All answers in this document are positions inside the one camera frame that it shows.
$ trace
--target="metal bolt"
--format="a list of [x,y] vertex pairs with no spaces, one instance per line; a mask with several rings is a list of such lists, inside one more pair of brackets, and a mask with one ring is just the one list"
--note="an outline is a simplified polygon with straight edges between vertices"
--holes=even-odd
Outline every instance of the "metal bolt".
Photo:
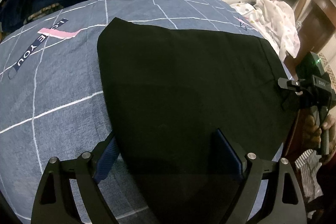
[[91,153],[90,153],[90,152],[84,152],[84,153],[82,154],[82,158],[83,158],[83,159],[88,159],[88,158],[90,158],[90,156],[91,156]]
[[247,154],[248,158],[251,159],[251,160],[255,160],[257,158],[256,154],[255,153],[248,153]]
[[57,161],[57,157],[51,157],[49,160],[51,164],[54,164],[56,161]]
[[282,162],[283,164],[288,164],[288,159],[281,158],[281,162]]

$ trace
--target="hand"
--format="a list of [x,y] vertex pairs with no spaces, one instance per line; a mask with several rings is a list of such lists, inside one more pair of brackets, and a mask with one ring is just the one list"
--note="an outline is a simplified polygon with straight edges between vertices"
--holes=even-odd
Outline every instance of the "hand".
[[[322,128],[329,130],[329,151],[330,153],[336,146],[336,118],[332,115],[328,115]],[[321,143],[322,130],[315,124],[315,119],[312,115],[308,115],[303,126],[303,142],[302,146],[305,150],[314,149],[317,150]]]

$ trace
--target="gray bed sheet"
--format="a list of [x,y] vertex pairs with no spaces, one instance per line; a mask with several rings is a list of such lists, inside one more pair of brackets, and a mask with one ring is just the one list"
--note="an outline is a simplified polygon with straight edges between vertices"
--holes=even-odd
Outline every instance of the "gray bed sheet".
[[[170,29],[262,37],[221,0],[89,0],[9,35],[0,44],[0,190],[24,224],[30,223],[48,159],[76,158],[92,150],[112,129],[96,46],[99,34],[114,17]],[[57,30],[80,32],[69,39],[49,36],[9,79],[13,65],[39,37],[38,31],[63,18],[68,22]],[[157,223],[120,156],[99,187],[119,223]],[[90,223],[75,181],[72,188],[82,221]]]

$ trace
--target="folded black garment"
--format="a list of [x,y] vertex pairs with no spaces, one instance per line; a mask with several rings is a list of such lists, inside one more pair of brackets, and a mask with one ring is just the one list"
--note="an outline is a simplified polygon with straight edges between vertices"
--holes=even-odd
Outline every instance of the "folded black garment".
[[162,223],[218,223],[239,184],[211,173],[211,134],[271,160],[298,109],[269,42],[115,18],[97,50],[120,152],[150,208]]

